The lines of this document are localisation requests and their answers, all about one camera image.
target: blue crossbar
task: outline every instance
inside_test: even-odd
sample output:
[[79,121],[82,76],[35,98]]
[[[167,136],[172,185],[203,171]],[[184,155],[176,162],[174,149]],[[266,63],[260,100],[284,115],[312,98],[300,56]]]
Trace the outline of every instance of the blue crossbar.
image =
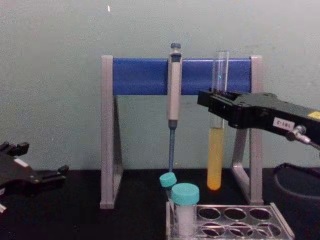
[[[198,95],[212,85],[213,59],[184,59],[182,62],[182,95]],[[113,58],[113,94],[166,95],[168,59]],[[249,93],[251,60],[229,60],[227,90]]]

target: yellow liquid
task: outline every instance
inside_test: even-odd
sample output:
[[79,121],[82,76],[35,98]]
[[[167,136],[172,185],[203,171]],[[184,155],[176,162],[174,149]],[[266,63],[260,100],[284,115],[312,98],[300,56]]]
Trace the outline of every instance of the yellow liquid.
[[207,186],[211,190],[221,187],[221,171],[224,158],[225,130],[210,128]]

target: black table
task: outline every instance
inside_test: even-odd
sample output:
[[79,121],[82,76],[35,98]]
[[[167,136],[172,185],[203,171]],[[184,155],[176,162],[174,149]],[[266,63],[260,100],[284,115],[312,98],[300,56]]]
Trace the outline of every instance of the black table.
[[[0,215],[1,240],[164,240],[166,195],[159,184],[165,170],[126,170],[115,209],[100,210],[100,171],[70,171],[62,189],[33,198],[4,196],[8,209]],[[206,187],[205,169],[175,171],[178,181],[199,186],[199,204],[246,205],[229,169],[222,187]],[[320,195],[320,180],[290,169],[279,173],[284,186]],[[297,240],[320,239],[320,201],[297,199],[281,192],[272,169],[263,170],[265,204],[275,203]]]

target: yellow sticker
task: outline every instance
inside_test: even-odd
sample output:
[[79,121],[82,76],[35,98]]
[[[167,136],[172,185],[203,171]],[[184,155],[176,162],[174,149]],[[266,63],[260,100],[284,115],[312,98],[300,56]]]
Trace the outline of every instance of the yellow sticker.
[[314,118],[314,119],[320,119],[320,111],[313,111],[308,115],[308,117]]

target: glass test tube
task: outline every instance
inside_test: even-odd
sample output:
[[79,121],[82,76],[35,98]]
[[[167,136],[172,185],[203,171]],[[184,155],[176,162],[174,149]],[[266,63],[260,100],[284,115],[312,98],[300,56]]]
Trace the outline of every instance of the glass test tube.
[[[218,51],[217,59],[213,61],[212,92],[221,94],[227,90],[228,67],[229,52]],[[207,186],[211,190],[218,190],[221,186],[221,172],[224,159],[224,143],[224,120],[215,114],[211,114],[207,166]]]

